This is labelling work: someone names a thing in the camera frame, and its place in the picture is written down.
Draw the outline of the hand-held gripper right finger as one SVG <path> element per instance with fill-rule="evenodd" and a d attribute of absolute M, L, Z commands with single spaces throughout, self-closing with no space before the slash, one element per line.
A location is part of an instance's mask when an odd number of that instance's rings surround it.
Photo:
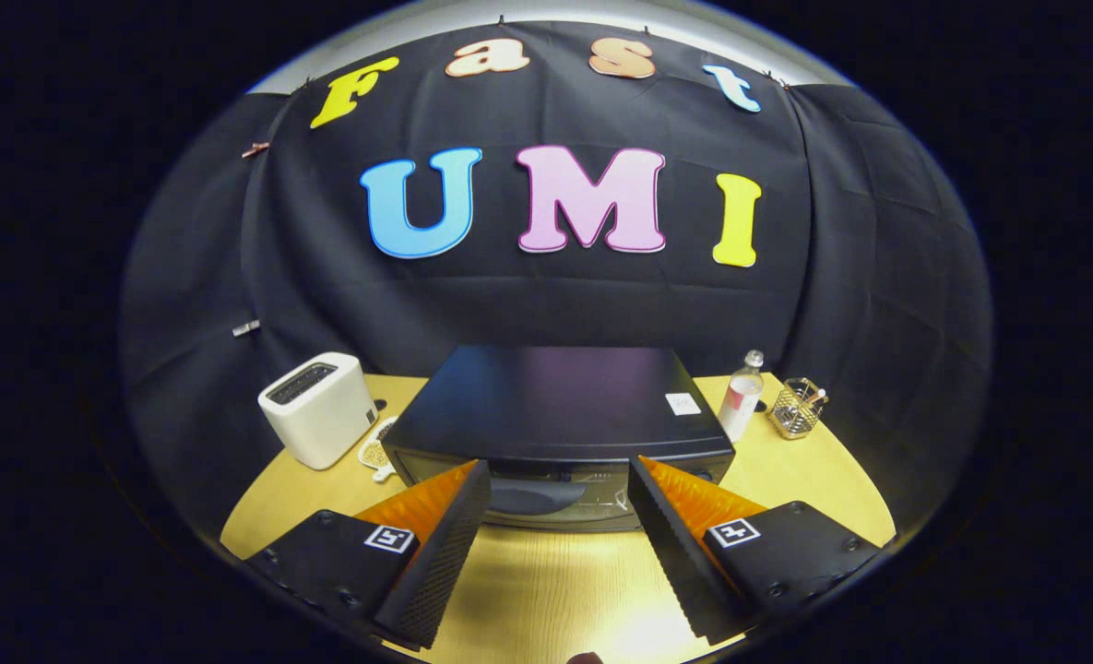
<path fill-rule="evenodd" d="M 712 647 L 794 622 L 880 552 L 808 502 L 762 507 L 648 456 L 630 462 L 627 496 L 691 631 Z"/>

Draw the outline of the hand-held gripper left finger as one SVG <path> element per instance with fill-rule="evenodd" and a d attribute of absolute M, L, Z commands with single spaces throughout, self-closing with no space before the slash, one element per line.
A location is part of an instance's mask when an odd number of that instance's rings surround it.
<path fill-rule="evenodd" d="M 355 515 L 315 510 L 247 564 L 344 635 L 423 650 L 490 501 L 490 466 L 471 459 Z"/>

